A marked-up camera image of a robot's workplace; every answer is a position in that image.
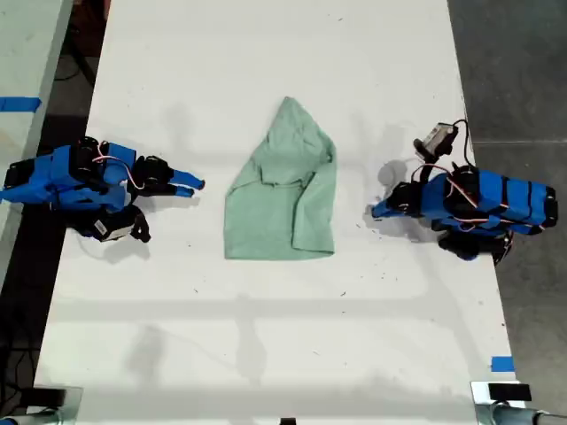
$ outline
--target cable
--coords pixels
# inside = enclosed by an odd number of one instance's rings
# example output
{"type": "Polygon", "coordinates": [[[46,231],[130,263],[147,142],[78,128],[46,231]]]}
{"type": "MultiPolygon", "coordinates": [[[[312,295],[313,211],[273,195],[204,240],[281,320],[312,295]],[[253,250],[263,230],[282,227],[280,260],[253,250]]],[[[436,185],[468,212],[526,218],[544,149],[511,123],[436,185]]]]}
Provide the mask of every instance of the cable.
{"type": "Polygon", "coordinates": [[[453,220],[461,223],[486,223],[488,221],[488,219],[459,219],[458,217],[453,217],[453,220]]]}
{"type": "MultiPolygon", "coordinates": [[[[475,207],[475,209],[478,208],[478,204],[467,194],[467,192],[465,192],[465,190],[459,186],[457,183],[455,183],[449,176],[451,176],[451,172],[449,170],[447,170],[446,168],[444,168],[443,166],[437,166],[435,164],[421,164],[418,168],[416,168],[416,170],[414,170],[414,172],[411,174],[411,180],[412,182],[415,180],[415,176],[417,171],[419,171],[420,169],[422,169],[425,166],[432,166],[433,168],[438,168],[439,170],[443,170],[447,173],[447,181],[449,183],[451,183],[451,187],[457,189],[461,195],[463,195],[465,197],[465,199],[467,201],[469,201],[469,204],[471,204],[472,206],[475,207]]],[[[449,192],[449,195],[447,195],[448,197],[453,193],[453,190],[451,189],[451,191],[449,192]]]]}
{"type": "Polygon", "coordinates": [[[108,143],[108,142],[107,142],[106,140],[103,140],[102,142],[100,142],[100,143],[97,145],[97,151],[98,151],[98,156],[99,156],[99,157],[103,157],[103,156],[105,155],[105,154],[100,150],[100,147],[101,147],[103,144],[107,144],[107,143],[108,143]]]}
{"type": "Polygon", "coordinates": [[[453,123],[453,126],[456,126],[457,124],[463,123],[465,126],[465,137],[464,137],[464,160],[467,162],[467,164],[469,164],[470,166],[473,166],[470,161],[469,161],[469,157],[467,156],[467,145],[469,144],[469,140],[470,140],[470,131],[469,131],[469,122],[463,118],[460,120],[457,120],[453,123]]]}
{"type": "Polygon", "coordinates": [[[508,243],[506,243],[506,247],[505,247],[505,249],[504,249],[504,253],[502,254],[501,258],[498,260],[498,262],[497,262],[496,264],[500,263],[500,261],[501,261],[504,257],[506,257],[506,256],[508,255],[508,253],[510,252],[510,250],[512,249],[512,244],[514,243],[514,232],[509,232],[509,233],[507,234],[507,237],[508,237],[508,243]]]}
{"type": "Polygon", "coordinates": [[[10,353],[12,352],[12,347],[14,343],[14,335],[11,326],[8,323],[2,323],[3,326],[0,327],[0,334],[4,334],[5,345],[3,344],[2,350],[0,350],[0,414],[6,407],[7,403],[12,400],[13,395],[6,398],[6,387],[9,386],[8,383],[8,366],[10,364],[10,353]]]}
{"type": "Polygon", "coordinates": [[[462,228],[462,224],[459,225],[459,230],[461,230],[463,233],[469,233],[471,230],[474,230],[475,228],[477,228],[476,224],[473,225],[473,226],[470,226],[467,229],[462,228]]]}
{"type": "MultiPolygon", "coordinates": [[[[15,316],[15,321],[13,322],[13,327],[11,325],[8,325],[6,327],[0,327],[0,329],[3,328],[4,330],[4,334],[6,335],[6,341],[7,341],[7,346],[5,347],[7,349],[7,357],[5,358],[5,361],[3,362],[3,365],[0,365],[0,367],[2,369],[0,369],[0,384],[2,385],[2,387],[0,388],[0,413],[10,404],[10,402],[12,402],[12,400],[14,400],[14,398],[16,398],[19,394],[21,394],[22,392],[22,388],[20,386],[20,382],[19,382],[19,368],[22,364],[22,362],[24,361],[24,358],[26,357],[26,355],[29,357],[29,361],[30,361],[30,367],[31,367],[31,371],[32,371],[32,386],[35,380],[35,362],[34,362],[34,352],[39,352],[39,349],[35,348],[33,345],[33,337],[32,337],[32,333],[29,329],[29,327],[27,326],[27,321],[25,318],[25,315],[21,315],[20,317],[16,317],[15,316]],[[14,343],[14,334],[12,333],[12,329],[16,329],[19,328],[20,330],[22,330],[25,335],[26,335],[26,339],[27,339],[27,348],[14,348],[13,347],[13,343],[14,343]],[[8,380],[8,376],[7,371],[8,371],[8,366],[9,366],[9,360],[10,360],[10,353],[12,352],[21,352],[18,361],[16,362],[14,368],[13,368],[13,374],[14,374],[14,381],[15,382],[10,382],[8,380]],[[6,387],[10,387],[14,390],[14,392],[8,397],[6,398],[6,387]]],[[[16,403],[15,406],[11,409],[11,411],[8,413],[8,415],[11,415],[16,409],[19,408],[19,403],[16,403]]]]}
{"type": "Polygon", "coordinates": [[[128,166],[128,164],[126,164],[126,162],[124,162],[124,161],[123,161],[122,159],[120,159],[120,158],[116,158],[116,157],[113,157],[113,156],[111,156],[111,155],[102,155],[102,152],[101,152],[101,150],[100,150],[100,146],[98,146],[98,153],[100,154],[100,156],[94,158],[94,159],[92,160],[92,162],[100,162],[100,161],[102,161],[102,160],[104,160],[104,159],[113,159],[113,160],[115,160],[115,161],[120,162],[120,163],[124,166],[124,168],[126,168],[126,172],[128,173],[128,179],[132,182],[132,184],[134,185],[134,187],[135,187],[136,189],[138,189],[138,190],[144,189],[144,185],[142,185],[142,186],[140,187],[140,186],[138,186],[138,185],[136,184],[136,182],[134,182],[134,177],[132,177],[132,172],[130,171],[130,167],[128,166]]]}

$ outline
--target white table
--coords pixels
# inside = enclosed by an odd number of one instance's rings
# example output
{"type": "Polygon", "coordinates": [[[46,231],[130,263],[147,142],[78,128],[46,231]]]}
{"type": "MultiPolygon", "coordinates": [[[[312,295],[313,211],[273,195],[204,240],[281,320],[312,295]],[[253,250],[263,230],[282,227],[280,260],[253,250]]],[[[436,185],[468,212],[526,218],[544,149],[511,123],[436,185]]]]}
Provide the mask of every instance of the white table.
{"type": "MultiPolygon", "coordinates": [[[[36,113],[0,113],[0,169],[37,153],[43,117],[73,0],[0,0],[0,97],[39,97],[36,113]]],[[[0,290],[21,205],[0,204],[0,290]]]]}
{"type": "Polygon", "coordinates": [[[206,190],[141,202],[148,244],[67,232],[36,383],[83,387],[80,423],[475,423],[470,381],[514,378],[492,261],[363,218],[464,114],[445,0],[114,0],[106,31],[89,135],[206,190]],[[337,253],[227,261],[226,191],[284,96],[337,146],[337,253]]]}

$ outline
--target crumpled cloth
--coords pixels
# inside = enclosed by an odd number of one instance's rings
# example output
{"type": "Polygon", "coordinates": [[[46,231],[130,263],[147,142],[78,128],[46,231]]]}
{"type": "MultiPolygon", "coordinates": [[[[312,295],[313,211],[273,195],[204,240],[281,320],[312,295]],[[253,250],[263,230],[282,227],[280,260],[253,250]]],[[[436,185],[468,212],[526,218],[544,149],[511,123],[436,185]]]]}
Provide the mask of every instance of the crumpled cloth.
{"type": "Polygon", "coordinates": [[[335,251],[330,229],[337,153],[293,98],[226,196],[226,259],[316,259],[335,251]]]}

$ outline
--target black cable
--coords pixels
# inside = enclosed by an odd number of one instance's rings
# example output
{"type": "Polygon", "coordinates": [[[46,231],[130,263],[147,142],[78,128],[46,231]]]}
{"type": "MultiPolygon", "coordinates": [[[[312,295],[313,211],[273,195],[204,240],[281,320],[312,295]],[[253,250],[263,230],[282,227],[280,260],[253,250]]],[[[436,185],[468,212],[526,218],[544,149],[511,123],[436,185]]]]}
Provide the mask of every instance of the black cable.
{"type": "Polygon", "coordinates": [[[32,387],[33,387],[35,382],[35,361],[32,350],[32,346],[34,345],[33,344],[34,338],[32,337],[32,333],[27,327],[27,324],[24,321],[22,321],[21,324],[22,324],[22,328],[24,329],[24,332],[26,333],[26,338],[27,338],[27,356],[29,357],[29,364],[32,368],[32,387]]]}
{"type": "Polygon", "coordinates": [[[469,157],[467,156],[467,145],[469,144],[469,140],[470,140],[469,122],[465,118],[463,118],[463,119],[455,121],[453,123],[453,125],[456,126],[457,124],[460,124],[460,123],[464,123],[465,129],[466,129],[466,135],[464,137],[464,160],[467,162],[467,164],[469,164],[470,166],[473,166],[469,161],[469,157]]]}
{"type": "Polygon", "coordinates": [[[94,88],[95,81],[97,80],[97,74],[92,70],[89,62],[87,62],[87,59],[82,55],[81,51],[74,43],[73,37],[67,34],[64,43],[69,49],[69,53],[73,57],[75,63],[81,70],[82,75],[85,77],[85,80],[87,80],[87,83],[94,88]]]}
{"type": "Polygon", "coordinates": [[[10,350],[6,347],[4,354],[0,352],[2,358],[0,359],[0,412],[4,409],[6,404],[6,375],[5,372],[8,370],[8,359],[10,358],[10,350]]]}
{"type": "MultiPolygon", "coordinates": [[[[6,399],[5,405],[8,406],[13,398],[16,397],[20,392],[21,388],[16,389],[14,393],[6,399]]],[[[18,407],[19,403],[16,403],[16,405],[10,410],[10,412],[6,414],[6,416],[11,416],[18,407]]]]}
{"type": "Polygon", "coordinates": [[[12,343],[13,343],[13,341],[11,340],[9,342],[8,351],[6,352],[5,362],[3,364],[3,370],[0,371],[0,384],[2,385],[2,398],[0,398],[0,412],[2,412],[4,410],[4,408],[7,407],[10,404],[10,402],[14,399],[14,397],[16,397],[18,395],[18,393],[21,392],[21,388],[17,384],[18,379],[19,379],[18,378],[18,367],[21,364],[24,357],[26,356],[27,351],[21,353],[21,356],[19,357],[19,360],[16,363],[16,367],[14,369],[14,377],[16,379],[16,383],[8,382],[7,377],[6,377],[6,373],[8,372],[8,362],[10,360],[10,353],[12,352],[12,350],[10,349],[10,346],[12,345],[12,343]],[[14,393],[11,396],[9,396],[8,398],[6,397],[6,392],[7,392],[6,387],[10,387],[14,390],[14,393]]]}
{"type": "Polygon", "coordinates": [[[22,352],[21,356],[19,356],[18,361],[16,362],[16,367],[14,368],[14,381],[16,381],[16,385],[19,384],[19,376],[18,376],[18,369],[19,369],[19,365],[21,365],[21,362],[24,360],[24,358],[26,357],[26,353],[27,352],[22,352]]]}

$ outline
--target white wire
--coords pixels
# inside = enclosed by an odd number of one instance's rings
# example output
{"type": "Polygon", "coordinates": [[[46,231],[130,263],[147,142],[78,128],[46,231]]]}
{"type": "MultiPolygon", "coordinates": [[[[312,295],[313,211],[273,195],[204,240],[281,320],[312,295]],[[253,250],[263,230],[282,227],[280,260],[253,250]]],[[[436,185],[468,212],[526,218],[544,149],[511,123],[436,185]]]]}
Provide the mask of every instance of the white wire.
{"type": "Polygon", "coordinates": [[[464,189],[463,189],[461,186],[459,186],[457,183],[453,182],[453,180],[449,177],[449,176],[451,175],[451,172],[450,172],[449,170],[447,170],[446,168],[444,168],[443,166],[438,166],[438,165],[429,164],[429,163],[421,164],[421,165],[420,165],[418,168],[416,168],[416,170],[411,174],[411,180],[412,180],[412,181],[414,180],[417,171],[420,170],[420,169],[422,169],[422,168],[424,168],[425,166],[431,166],[431,167],[433,167],[433,168],[438,168],[439,170],[443,170],[443,171],[445,171],[445,172],[447,173],[447,181],[451,184],[451,191],[449,192],[449,195],[447,195],[448,197],[453,193],[453,188],[455,188],[455,189],[457,189],[457,190],[461,193],[461,195],[463,195],[463,196],[465,197],[465,199],[466,199],[467,201],[469,201],[469,204],[471,204],[472,206],[474,206],[475,209],[478,208],[478,204],[464,191],[464,189]]]}
{"type": "Polygon", "coordinates": [[[113,157],[113,156],[111,156],[111,155],[102,155],[102,156],[100,156],[100,157],[94,158],[94,159],[92,160],[92,162],[100,162],[100,161],[105,160],[105,159],[113,159],[113,160],[115,160],[115,161],[120,162],[120,163],[124,166],[124,168],[126,168],[126,172],[128,173],[128,178],[129,178],[129,180],[132,182],[132,184],[134,185],[134,187],[135,187],[136,189],[138,189],[138,190],[142,190],[142,189],[144,188],[144,185],[142,185],[142,186],[140,187],[140,186],[138,186],[138,185],[136,184],[136,182],[134,182],[134,177],[132,177],[132,173],[130,173],[130,167],[129,167],[128,164],[126,164],[122,159],[113,157]]]}
{"type": "Polygon", "coordinates": [[[99,143],[99,144],[97,145],[97,151],[98,151],[98,156],[99,156],[99,157],[103,157],[103,156],[105,155],[105,154],[100,150],[100,147],[101,147],[103,144],[107,144],[107,143],[108,143],[108,142],[107,142],[106,140],[103,140],[101,143],[99,143]]]}
{"type": "Polygon", "coordinates": [[[459,225],[459,229],[464,233],[469,233],[471,230],[474,230],[475,228],[477,228],[477,225],[470,226],[465,230],[464,228],[462,228],[462,224],[459,225]]]}

